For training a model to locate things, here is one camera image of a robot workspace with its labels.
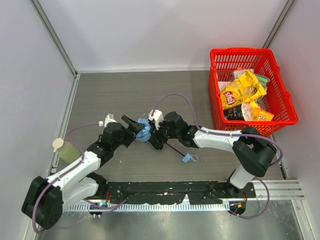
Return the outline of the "light blue folding umbrella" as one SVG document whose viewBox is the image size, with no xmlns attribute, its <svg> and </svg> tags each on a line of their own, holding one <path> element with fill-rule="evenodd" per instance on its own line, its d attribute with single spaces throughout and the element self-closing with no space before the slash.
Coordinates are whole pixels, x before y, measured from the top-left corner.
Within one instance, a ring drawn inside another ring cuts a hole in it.
<svg viewBox="0 0 320 240">
<path fill-rule="evenodd" d="M 152 130 L 154 130 L 154 124 L 150 123 L 150 121 L 147 118 L 139 118 L 137 122 L 141 125 L 144 125 L 142 130 L 140 130 L 136 135 L 136 140 L 140 142 L 148 142 L 155 150 L 162 150 L 164 145 L 171 148 L 173 151 L 178 153 L 182 156 L 182 161 L 184 163 L 188 162 L 197 162 L 199 160 L 197 155 L 192 155 L 191 153 L 187 152 L 186 154 L 182 153 L 178 149 L 176 149 L 174 146 L 170 145 L 168 141 L 166 140 L 164 143 L 161 142 L 160 138 L 157 137 L 155 134 L 152 133 Z"/>
</svg>

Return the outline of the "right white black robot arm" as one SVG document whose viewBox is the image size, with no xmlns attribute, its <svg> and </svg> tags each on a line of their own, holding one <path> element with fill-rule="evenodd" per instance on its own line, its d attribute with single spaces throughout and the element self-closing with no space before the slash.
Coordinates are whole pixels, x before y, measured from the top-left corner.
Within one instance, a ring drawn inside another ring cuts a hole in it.
<svg viewBox="0 0 320 240">
<path fill-rule="evenodd" d="M 163 115 L 160 110 L 151 110 L 148 121 L 151 126 L 149 142 L 156 150 L 160 150 L 169 139 L 175 139 L 187 148 L 234 153 L 240 166 L 226 182 L 226 190 L 232 197 L 240 197 L 254 178 L 264 177 L 277 152 L 268 138 L 250 126 L 235 131 L 213 130 L 188 124 L 175 111 Z"/>
</svg>

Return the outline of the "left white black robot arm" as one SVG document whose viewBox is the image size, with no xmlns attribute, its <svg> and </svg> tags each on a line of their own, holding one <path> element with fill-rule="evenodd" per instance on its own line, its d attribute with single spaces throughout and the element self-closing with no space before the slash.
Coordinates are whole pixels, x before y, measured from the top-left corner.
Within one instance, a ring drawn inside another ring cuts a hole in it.
<svg viewBox="0 0 320 240">
<path fill-rule="evenodd" d="M 54 175 L 34 178 L 29 186 L 21 211 L 32 221 L 33 230 L 39 233 L 52 228 L 62 213 L 72 205 L 89 197 L 103 198 L 107 195 L 108 183 L 95 171 L 106 164 L 120 146 L 128 147 L 138 133 L 149 134 L 147 119 L 134 121 L 123 115 L 123 126 L 108 114 L 98 123 L 103 132 L 80 157 Z"/>
</svg>

